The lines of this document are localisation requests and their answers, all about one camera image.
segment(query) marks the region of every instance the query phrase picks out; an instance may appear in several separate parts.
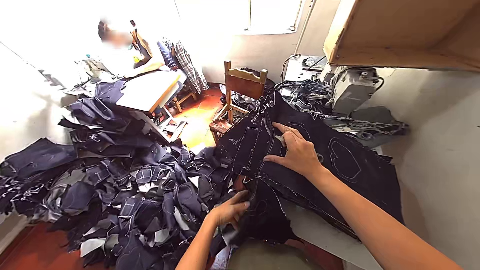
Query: wooden cabinet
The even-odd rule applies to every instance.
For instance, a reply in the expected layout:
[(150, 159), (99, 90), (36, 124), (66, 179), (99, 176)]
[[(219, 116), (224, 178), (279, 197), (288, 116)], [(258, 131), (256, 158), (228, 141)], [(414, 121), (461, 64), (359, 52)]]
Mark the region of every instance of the wooden cabinet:
[(341, 0), (331, 65), (480, 72), (480, 0)]

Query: denim pile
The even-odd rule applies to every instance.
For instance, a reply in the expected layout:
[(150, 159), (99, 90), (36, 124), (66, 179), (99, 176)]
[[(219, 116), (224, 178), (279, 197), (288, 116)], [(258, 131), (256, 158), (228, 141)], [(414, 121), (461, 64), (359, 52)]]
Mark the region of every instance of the denim pile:
[(287, 103), (298, 111), (308, 112), (328, 126), (374, 148), (394, 136), (406, 135), (408, 124), (395, 120), (383, 106), (356, 110), (349, 117), (332, 114), (333, 90), (330, 84), (312, 80), (284, 81), (275, 86)]
[[(329, 127), (321, 118), (293, 109), (278, 91), (274, 91), (257, 100), (256, 109), (228, 129), (219, 140), (232, 159), (233, 172), (250, 179), (244, 184), (253, 199), (251, 211), (240, 220), (243, 228), (257, 225), (261, 232), (270, 229), (268, 240), (273, 242), (293, 238), (289, 221), (278, 201), (281, 196), (311, 209), (332, 226), (357, 238), (335, 207), (305, 177), (263, 160), (268, 154), (285, 156), (287, 152), (275, 138), (282, 134), (272, 122), (297, 129), (306, 140), (313, 142), (315, 151), (323, 156), (322, 164), (338, 179), (403, 223), (400, 188), (391, 158), (365, 148)], [(255, 237), (256, 232), (245, 230), (241, 233)]]
[[(122, 81), (97, 87), (60, 122), (72, 145), (41, 138), (0, 164), (0, 212), (53, 222), (84, 265), (172, 270), (206, 214), (232, 196), (231, 161), (219, 148), (194, 154), (145, 132), (145, 122), (110, 102)], [(210, 254), (223, 247), (219, 232)]]

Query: window frame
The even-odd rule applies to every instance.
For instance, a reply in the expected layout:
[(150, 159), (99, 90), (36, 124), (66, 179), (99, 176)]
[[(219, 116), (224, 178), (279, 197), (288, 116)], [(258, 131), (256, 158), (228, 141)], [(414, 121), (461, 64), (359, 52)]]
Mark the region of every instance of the window frame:
[(248, 0), (249, 5), (249, 14), (248, 14), (248, 25), (243, 29), (242, 35), (274, 35), (274, 34), (290, 34), (295, 33), (298, 28), (298, 23), (300, 22), (301, 10), (303, 8), (303, 3), (305, 0), (299, 0), (299, 5), (297, 9), (297, 16), (292, 26), (289, 26), (286, 29), (268, 29), (268, 28), (251, 28), (252, 21), (252, 0)]

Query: white table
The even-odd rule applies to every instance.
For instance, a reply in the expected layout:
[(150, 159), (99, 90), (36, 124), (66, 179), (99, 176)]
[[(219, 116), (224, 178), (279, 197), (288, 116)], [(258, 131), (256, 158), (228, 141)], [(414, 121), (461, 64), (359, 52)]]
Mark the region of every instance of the white table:
[[(320, 59), (321, 57), (319, 56), (312, 56), (312, 55), (300, 55), (297, 57), (294, 57), (290, 59), (287, 63), (287, 71), (285, 71), (285, 81), (303, 81), (303, 80), (311, 80), (313, 75), (317, 75), (317, 73), (320, 73), (320, 71), (310, 71), (310, 70), (303, 70), (303, 68), (308, 68), (308, 66), (303, 66), (302, 61), (308, 57), (318, 57)], [(325, 66), (327, 63), (327, 59), (324, 58), (318, 64), (315, 65), (317, 66)]]
[(157, 71), (144, 74), (126, 82), (125, 88), (121, 91), (123, 96), (115, 103), (116, 105), (131, 108), (130, 114), (139, 120), (145, 121), (144, 132), (154, 130), (167, 141), (170, 138), (153, 121), (145, 115), (145, 112), (152, 113), (157, 106), (163, 107), (167, 113), (168, 123), (173, 116), (165, 107), (167, 101), (177, 92), (180, 85), (187, 79), (187, 75), (182, 70), (176, 71)]
[(362, 269), (382, 269), (362, 243), (334, 228), (310, 210), (282, 198), (280, 203), (296, 236)]

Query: red floor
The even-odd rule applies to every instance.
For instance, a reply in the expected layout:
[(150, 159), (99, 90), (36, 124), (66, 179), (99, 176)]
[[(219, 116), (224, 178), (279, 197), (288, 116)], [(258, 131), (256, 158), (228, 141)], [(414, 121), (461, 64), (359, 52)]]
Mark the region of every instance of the red floor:
[(211, 88), (197, 96), (197, 101), (193, 101), (192, 98), (184, 101), (182, 108), (185, 109), (174, 116), (175, 118), (186, 117), (189, 119), (188, 124), (180, 134), (180, 138), (182, 143), (188, 147), (194, 147), (201, 142), (205, 142), (206, 146), (215, 146), (208, 124), (215, 117), (215, 114), (222, 109), (222, 103), (220, 102), (222, 93), (218, 88)]
[[(202, 95), (197, 95), (197, 101), (192, 98), (182, 103), (185, 108), (175, 117), (187, 117), (189, 123), (185, 126), (180, 138), (188, 147), (201, 142), (214, 146), (212, 133), (208, 124), (215, 112), (222, 108), (220, 90), (208, 89)], [(0, 256), (0, 270), (75, 270), (83, 269), (83, 259), (80, 251), (67, 253), (67, 243), (64, 232), (48, 233), (50, 225), (42, 223), (34, 228), (24, 230)], [(104, 269), (102, 263), (88, 266), (90, 270)]]

